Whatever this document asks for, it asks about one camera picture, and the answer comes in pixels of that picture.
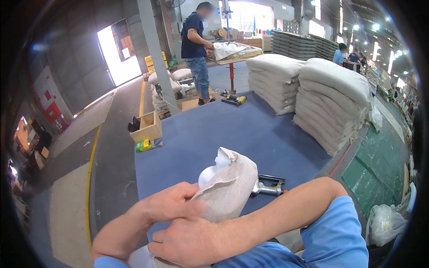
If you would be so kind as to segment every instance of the forearm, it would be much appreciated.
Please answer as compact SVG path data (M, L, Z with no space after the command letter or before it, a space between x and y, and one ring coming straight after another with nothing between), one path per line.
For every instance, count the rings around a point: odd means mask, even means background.
M187 37L192 42L201 44L201 45L205 45L208 42L207 40L204 40L201 36L199 36L197 32L190 32L188 33Z
M128 260L137 244L152 226L142 208L145 200L132 206L125 214L107 223L98 232L92 245L92 258L112 256Z
M229 258L277 235L310 225L332 200L346 195L340 183L326 177L301 184L253 213L221 222L229 237L222 241L220 250Z

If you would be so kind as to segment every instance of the blue work table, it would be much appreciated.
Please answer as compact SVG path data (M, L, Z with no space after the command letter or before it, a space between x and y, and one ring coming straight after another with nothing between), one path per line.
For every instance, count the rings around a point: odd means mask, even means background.
M247 100L239 107L218 100L161 121L164 146L136 153L139 199L181 181L196 183L203 169L215 165L219 147L249 157L259 174L286 178L287 190L312 180L331 160L313 137L293 124L294 113L276 115L255 93L242 95ZM249 199L242 215L273 199ZM149 241L168 225L154 224Z

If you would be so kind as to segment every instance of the yellow floor line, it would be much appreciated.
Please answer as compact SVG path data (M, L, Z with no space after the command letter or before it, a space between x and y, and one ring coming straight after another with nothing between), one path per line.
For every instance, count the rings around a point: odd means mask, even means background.
M140 114L139 114L139 117L143 116L143 106L144 106L144 102L145 102L145 85L146 85L146 82L143 81L142 94L140 96Z
M102 125L103 124L101 124L98 127L97 134L95 135L95 141L94 141L94 145L92 147L91 157L89 159L88 180L87 180L87 184L86 184L86 213L85 213L85 217L86 217L86 230L87 230L87 234L88 234L88 243L89 243L90 250L92 250L92 243L91 243L91 234L89 232L89 184L91 181L92 162L94 160L95 149L97 147L98 137L100 136L100 131L101 131Z

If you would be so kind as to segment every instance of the denim shorts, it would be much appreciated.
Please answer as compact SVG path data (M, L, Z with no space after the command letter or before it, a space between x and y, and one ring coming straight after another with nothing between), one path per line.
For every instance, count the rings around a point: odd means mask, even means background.
M196 57L185 59L188 64L190 71L192 72L192 78L195 82L195 88L201 93L202 99L209 99L208 94L208 70L205 57Z

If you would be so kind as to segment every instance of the sleeve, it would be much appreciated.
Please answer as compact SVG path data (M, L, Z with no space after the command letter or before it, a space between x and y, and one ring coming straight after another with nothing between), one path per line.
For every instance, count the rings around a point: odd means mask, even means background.
M199 29L199 18L197 16L191 16L187 18L187 28L188 29Z
M123 261L109 256L102 256L102 257L96 258L94 261L94 267L95 268L130 268Z
M336 198L319 219L301 229L306 267L368 267L369 254L361 231L351 197Z

